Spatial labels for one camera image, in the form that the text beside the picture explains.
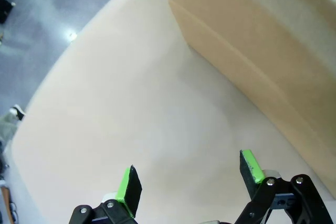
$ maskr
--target gray floor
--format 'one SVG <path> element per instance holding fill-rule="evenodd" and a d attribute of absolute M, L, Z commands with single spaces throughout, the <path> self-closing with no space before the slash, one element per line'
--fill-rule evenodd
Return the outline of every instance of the gray floor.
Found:
<path fill-rule="evenodd" d="M 16 3 L 5 25 L 0 46 L 0 115 L 17 103 L 25 107 L 44 77 L 79 33 L 109 0 L 11 0 Z M 45 224 L 15 163 L 10 145 L 5 179 L 17 205 L 19 222 Z"/>

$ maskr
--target bolt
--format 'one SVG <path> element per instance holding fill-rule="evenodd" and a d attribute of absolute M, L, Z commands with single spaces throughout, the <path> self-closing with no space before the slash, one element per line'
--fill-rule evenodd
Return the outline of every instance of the bolt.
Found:
<path fill-rule="evenodd" d="M 269 185 L 269 186 L 272 186 L 274 185 L 275 181 L 274 179 L 270 178 L 269 180 L 267 180 L 266 184 Z"/>
<path fill-rule="evenodd" d="M 302 184 L 302 182 L 303 182 L 303 178 L 298 177 L 298 178 L 296 179 L 296 183 L 297 183 L 297 184 Z"/>

